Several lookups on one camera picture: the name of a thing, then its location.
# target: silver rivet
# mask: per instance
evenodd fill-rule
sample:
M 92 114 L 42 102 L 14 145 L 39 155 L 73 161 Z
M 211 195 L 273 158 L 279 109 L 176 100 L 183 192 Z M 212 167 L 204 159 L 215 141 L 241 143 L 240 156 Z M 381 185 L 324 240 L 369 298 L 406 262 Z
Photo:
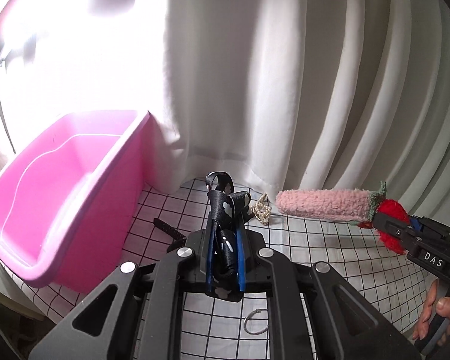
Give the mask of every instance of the silver rivet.
M 188 257 L 188 256 L 192 256 L 193 250 L 189 247 L 181 247 L 180 249 L 178 249 L 176 251 L 176 253 L 180 257 Z
M 318 262 L 315 269 L 321 274 L 325 274 L 330 271 L 330 266 L 326 262 Z
M 133 272 L 135 270 L 135 263 L 131 261 L 124 262 L 120 266 L 120 271 L 122 271 L 125 274 L 129 274 L 130 272 Z
M 259 251 L 258 254 L 262 257 L 265 258 L 269 258 L 272 257 L 274 255 L 274 251 L 273 249 L 270 249 L 269 247 L 262 247 Z

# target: fingernail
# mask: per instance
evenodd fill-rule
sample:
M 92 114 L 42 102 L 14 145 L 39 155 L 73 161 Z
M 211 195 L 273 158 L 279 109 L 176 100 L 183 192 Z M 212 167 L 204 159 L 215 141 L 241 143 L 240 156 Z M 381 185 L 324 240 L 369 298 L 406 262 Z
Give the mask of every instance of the fingernail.
M 442 310 L 445 307 L 445 303 L 447 303 L 447 299 L 442 298 L 437 302 L 437 310 Z

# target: white curtain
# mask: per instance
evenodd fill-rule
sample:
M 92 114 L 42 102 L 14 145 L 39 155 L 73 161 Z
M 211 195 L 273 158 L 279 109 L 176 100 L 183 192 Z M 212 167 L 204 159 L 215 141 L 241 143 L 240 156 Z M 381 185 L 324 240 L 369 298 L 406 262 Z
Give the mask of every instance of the white curtain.
M 39 29 L 31 55 L 0 65 L 17 150 L 63 112 L 144 107 L 147 179 L 163 192 L 212 170 L 270 197 L 386 180 L 450 226 L 442 0 L 70 1 L 19 0 L 3 24 Z

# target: pink container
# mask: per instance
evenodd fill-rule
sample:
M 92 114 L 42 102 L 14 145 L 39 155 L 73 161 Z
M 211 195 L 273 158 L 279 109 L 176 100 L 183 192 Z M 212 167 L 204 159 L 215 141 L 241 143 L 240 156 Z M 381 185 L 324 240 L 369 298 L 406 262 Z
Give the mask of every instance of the pink container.
M 119 263 L 148 114 L 61 117 L 0 172 L 0 259 L 32 287 L 88 293 Z

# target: metal bangle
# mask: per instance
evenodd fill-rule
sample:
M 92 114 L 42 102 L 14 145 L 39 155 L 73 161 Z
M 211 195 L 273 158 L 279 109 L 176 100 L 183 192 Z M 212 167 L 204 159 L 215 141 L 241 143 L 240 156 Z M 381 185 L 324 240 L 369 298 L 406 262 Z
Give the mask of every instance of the metal bangle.
M 248 334 L 251 334 L 251 335 L 259 335 L 259 334 L 265 333 L 265 332 L 268 330 L 268 322 L 267 322 L 267 327 L 266 327 L 265 329 L 260 330 L 259 332 L 251 332 L 250 330 L 247 329 L 247 321 L 251 320 L 252 317 L 253 317 L 255 314 L 259 314 L 259 313 L 261 313 L 262 311 L 268 312 L 267 309 L 256 309 L 256 310 L 253 310 L 253 311 L 245 318 L 245 322 L 243 323 L 243 330 L 245 330 Z

